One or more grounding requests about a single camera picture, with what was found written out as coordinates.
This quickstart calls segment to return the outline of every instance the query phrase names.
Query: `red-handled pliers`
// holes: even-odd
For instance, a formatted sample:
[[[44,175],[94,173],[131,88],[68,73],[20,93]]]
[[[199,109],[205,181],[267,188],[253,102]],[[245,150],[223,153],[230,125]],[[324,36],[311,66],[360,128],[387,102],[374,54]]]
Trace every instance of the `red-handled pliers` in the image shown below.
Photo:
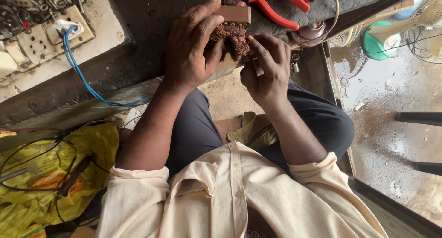
[[[288,1],[293,3],[295,6],[297,6],[305,13],[310,10],[310,5],[307,4],[304,0],[288,0]],[[249,0],[249,2],[255,2],[261,8],[264,14],[278,25],[287,27],[294,31],[298,30],[299,24],[279,16],[277,13],[275,13],[275,11],[273,11],[273,9],[270,8],[266,0]]]

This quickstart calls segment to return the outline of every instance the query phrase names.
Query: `blue wire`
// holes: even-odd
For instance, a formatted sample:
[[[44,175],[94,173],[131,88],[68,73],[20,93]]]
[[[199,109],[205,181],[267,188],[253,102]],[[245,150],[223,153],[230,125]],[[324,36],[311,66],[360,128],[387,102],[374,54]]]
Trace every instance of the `blue wire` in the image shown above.
[[[110,105],[110,106],[133,106],[133,105],[136,105],[136,104],[139,103],[139,102],[143,102],[143,101],[146,101],[146,100],[149,99],[149,98],[144,98],[144,99],[141,99],[141,100],[134,101],[133,103],[125,103],[125,104],[122,104],[122,103],[114,103],[114,102],[108,102],[107,100],[103,99],[103,98],[101,97],[101,95],[99,95],[97,92],[95,92],[95,90],[93,90],[93,89],[91,88],[91,86],[86,82],[86,79],[84,78],[83,74],[81,73],[80,68],[79,68],[78,65],[77,65],[77,62],[76,62],[75,59],[74,59],[74,56],[73,56],[73,54],[72,54],[72,50],[71,50],[71,46],[70,46],[70,44],[69,44],[68,36],[69,36],[69,34],[70,34],[73,30],[75,30],[76,28],[77,28],[76,26],[73,26],[73,27],[69,28],[69,30],[68,30],[68,31],[66,32],[66,34],[63,36],[63,49],[64,49],[64,54],[66,55],[66,58],[68,59],[69,64],[72,66],[72,69],[74,69],[75,73],[77,73],[77,75],[80,77],[80,79],[81,79],[81,80],[83,81],[83,83],[85,84],[87,90],[88,90],[88,91],[89,91],[89,92],[90,92],[90,93],[91,93],[96,99],[98,99],[98,100],[100,100],[100,101],[102,101],[102,102],[104,102],[104,103],[106,103],[107,105]]]

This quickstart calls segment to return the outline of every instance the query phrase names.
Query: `cream shirt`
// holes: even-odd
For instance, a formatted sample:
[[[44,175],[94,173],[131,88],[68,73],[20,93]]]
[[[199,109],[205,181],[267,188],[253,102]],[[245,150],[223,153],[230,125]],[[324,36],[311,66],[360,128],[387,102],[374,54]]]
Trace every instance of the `cream shirt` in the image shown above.
[[[386,238],[335,162],[329,153],[319,163],[289,165],[292,180],[234,141],[190,163],[171,185],[166,167],[113,167],[96,238],[242,238],[247,205],[280,238]]]

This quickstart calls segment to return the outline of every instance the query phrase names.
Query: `wooden workbench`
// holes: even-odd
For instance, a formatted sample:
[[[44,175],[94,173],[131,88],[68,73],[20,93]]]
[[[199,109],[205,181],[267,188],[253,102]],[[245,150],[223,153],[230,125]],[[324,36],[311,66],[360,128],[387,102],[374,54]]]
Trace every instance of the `wooden workbench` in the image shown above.
[[[157,77],[164,73],[167,38],[172,21],[188,8],[206,1],[208,0],[115,0],[138,49],[109,63],[89,61],[82,64],[80,67],[86,80],[99,94],[108,94],[105,96],[108,100],[131,102],[152,95],[160,82]],[[400,0],[339,0],[341,13],[347,12],[347,16],[351,16],[351,11],[360,7],[370,5],[371,9],[377,7],[381,11],[398,1]],[[311,3],[308,13],[301,12],[286,0],[268,0],[268,3],[279,15],[301,26],[331,18],[335,13],[334,0],[316,0]],[[267,19],[255,4],[249,5],[252,7],[250,33],[276,35],[287,31]],[[226,66],[221,68],[218,76],[230,72],[231,67]],[[69,70],[1,102],[0,126],[50,126],[67,129],[128,108],[130,107],[109,107],[94,100],[74,71]],[[35,137],[45,135],[47,133],[40,133]],[[2,138],[0,146],[2,143],[12,145],[11,140],[12,138]]]

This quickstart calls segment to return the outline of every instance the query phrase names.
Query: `green fan base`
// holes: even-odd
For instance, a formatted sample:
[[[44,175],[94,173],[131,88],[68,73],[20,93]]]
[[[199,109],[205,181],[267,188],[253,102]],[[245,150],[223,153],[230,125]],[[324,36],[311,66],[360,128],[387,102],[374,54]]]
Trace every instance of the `green fan base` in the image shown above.
[[[369,34],[368,31],[371,30],[372,26],[387,26],[391,25],[390,22],[387,21],[378,21],[373,25],[369,26],[367,30],[364,32],[362,36],[362,50],[367,54],[369,58],[375,60],[385,60],[391,56],[393,56],[397,50],[397,47],[388,51],[385,51],[384,45],[379,42],[379,40],[373,35]],[[401,43],[401,35],[398,33],[397,39],[399,43]]]

